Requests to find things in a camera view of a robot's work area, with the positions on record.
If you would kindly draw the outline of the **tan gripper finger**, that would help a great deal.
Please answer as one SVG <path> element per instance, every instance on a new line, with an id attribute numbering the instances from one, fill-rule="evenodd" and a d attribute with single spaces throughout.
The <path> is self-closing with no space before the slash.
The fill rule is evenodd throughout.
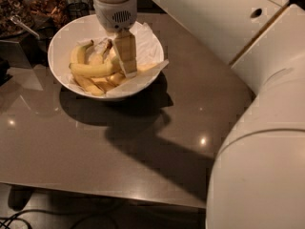
<path id="1" fill-rule="evenodd" d="M 119 31 L 113 40 L 113 47 L 124 75 L 127 78 L 135 77 L 137 74 L 135 36 L 129 30 Z"/>

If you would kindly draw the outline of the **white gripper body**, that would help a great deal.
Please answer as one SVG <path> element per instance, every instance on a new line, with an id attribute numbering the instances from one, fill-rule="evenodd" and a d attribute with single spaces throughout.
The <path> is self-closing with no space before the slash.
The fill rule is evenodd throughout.
<path id="1" fill-rule="evenodd" d="M 128 30 L 137 18 L 137 0 L 93 0 L 93 6 L 99 23 L 109 32 Z"/>

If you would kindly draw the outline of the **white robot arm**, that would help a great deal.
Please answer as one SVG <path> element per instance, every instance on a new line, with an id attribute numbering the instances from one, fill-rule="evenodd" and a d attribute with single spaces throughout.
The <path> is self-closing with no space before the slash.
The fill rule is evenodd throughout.
<path id="1" fill-rule="evenodd" d="M 130 0 L 93 0 L 98 19 Z M 215 157 L 207 229 L 305 229 L 304 10 L 288 0 L 153 0 L 253 91 Z"/>

